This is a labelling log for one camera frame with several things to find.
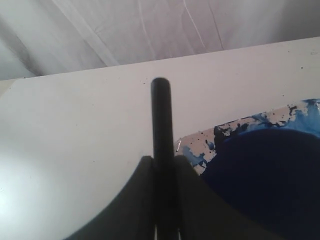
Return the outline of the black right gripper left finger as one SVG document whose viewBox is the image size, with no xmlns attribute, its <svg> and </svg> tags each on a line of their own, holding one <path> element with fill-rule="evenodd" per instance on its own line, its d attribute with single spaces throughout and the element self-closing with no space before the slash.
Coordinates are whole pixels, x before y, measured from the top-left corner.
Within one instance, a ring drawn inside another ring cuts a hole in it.
<svg viewBox="0 0 320 240">
<path fill-rule="evenodd" d="M 119 194 L 68 240 L 153 240 L 154 159 L 144 156 Z"/>
</svg>

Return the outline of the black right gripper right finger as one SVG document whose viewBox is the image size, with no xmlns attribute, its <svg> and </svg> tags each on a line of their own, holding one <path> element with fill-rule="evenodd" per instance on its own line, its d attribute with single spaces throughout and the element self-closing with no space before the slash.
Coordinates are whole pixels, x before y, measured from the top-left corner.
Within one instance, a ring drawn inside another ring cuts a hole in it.
<svg viewBox="0 0 320 240">
<path fill-rule="evenodd" d="M 186 157 L 174 158 L 180 234 L 183 240 L 279 240 L 228 205 L 192 168 Z"/>
</svg>

